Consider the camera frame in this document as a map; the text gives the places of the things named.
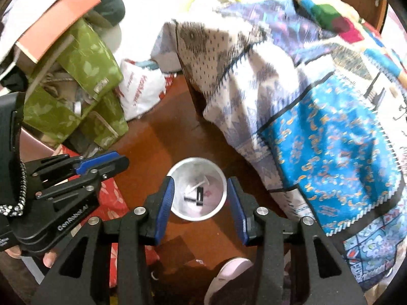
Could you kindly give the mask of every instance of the white plastic bag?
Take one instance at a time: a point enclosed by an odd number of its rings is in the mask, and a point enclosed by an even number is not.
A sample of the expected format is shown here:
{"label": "white plastic bag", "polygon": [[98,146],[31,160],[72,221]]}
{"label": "white plastic bag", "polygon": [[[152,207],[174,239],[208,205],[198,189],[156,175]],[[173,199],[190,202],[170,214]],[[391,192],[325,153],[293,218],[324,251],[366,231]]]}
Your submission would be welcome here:
{"label": "white plastic bag", "polygon": [[123,81],[117,87],[117,92],[126,121],[140,118],[151,110],[165,96],[176,76],[134,64],[134,61],[124,59],[120,65]]}

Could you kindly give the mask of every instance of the patchwork blanket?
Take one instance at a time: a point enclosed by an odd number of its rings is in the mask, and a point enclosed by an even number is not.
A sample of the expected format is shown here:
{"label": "patchwork blanket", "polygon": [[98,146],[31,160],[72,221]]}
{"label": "patchwork blanket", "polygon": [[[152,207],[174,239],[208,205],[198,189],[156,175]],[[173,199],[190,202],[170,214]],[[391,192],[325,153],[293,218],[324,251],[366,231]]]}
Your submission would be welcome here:
{"label": "patchwork blanket", "polygon": [[407,78],[380,34],[340,0],[236,3],[164,28],[204,117],[286,215],[313,217],[363,290],[391,280],[407,236]]}

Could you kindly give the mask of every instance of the blue rubber pad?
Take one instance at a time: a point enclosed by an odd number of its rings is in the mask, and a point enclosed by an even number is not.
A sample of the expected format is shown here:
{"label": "blue rubber pad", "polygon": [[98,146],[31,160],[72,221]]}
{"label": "blue rubber pad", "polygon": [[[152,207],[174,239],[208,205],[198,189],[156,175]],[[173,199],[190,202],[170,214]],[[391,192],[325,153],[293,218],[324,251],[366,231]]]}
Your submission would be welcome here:
{"label": "blue rubber pad", "polygon": [[247,234],[247,220],[231,179],[227,180],[227,198],[229,199],[231,215],[235,223],[237,235],[243,245],[247,245],[249,241],[249,236]]}
{"label": "blue rubber pad", "polygon": [[82,162],[79,167],[76,169],[76,174],[85,174],[87,171],[91,170],[92,168],[97,167],[100,164],[106,163],[116,157],[119,157],[119,153],[117,151],[112,151],[105,155],[100,155],[95,158],[88,159]]}
{"label": "blue rubber pad", "polygon": [[162,238],[164,237],[168,219],[170,217],[172,200],[174,199],[174,192],[175,192],[174,179],[170,178],[167,188],[165,189],[164,196],[162,197],[162,203],[157,214],[154,235],[156,244],[159,244]]}

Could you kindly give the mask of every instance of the orange box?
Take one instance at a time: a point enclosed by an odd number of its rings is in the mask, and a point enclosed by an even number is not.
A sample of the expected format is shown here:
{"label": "orange box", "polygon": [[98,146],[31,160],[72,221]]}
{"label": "orange box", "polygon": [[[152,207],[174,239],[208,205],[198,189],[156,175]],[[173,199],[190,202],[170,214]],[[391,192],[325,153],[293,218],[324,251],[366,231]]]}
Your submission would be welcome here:
{"label": "orange box", "polygon": [[38,63],[52,44],[100,0],[59,0],[16,42],[30,60]]}

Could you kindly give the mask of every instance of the black and white rope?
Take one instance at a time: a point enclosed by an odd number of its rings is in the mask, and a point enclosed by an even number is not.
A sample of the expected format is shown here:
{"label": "black and white rope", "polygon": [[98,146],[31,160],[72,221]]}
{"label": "black and white rope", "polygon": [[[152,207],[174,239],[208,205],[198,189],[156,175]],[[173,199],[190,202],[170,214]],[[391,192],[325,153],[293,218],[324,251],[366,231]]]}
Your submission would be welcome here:
{"label": "black and white rope", "polygon": [[27,175],[24,163],[20,160],[21,169],[21,183],[20,183],[20,196],[16,206],[0,205],[0,214],[3,216],[16,217],[23,214],[23,209],[26,201],[27,193]]}

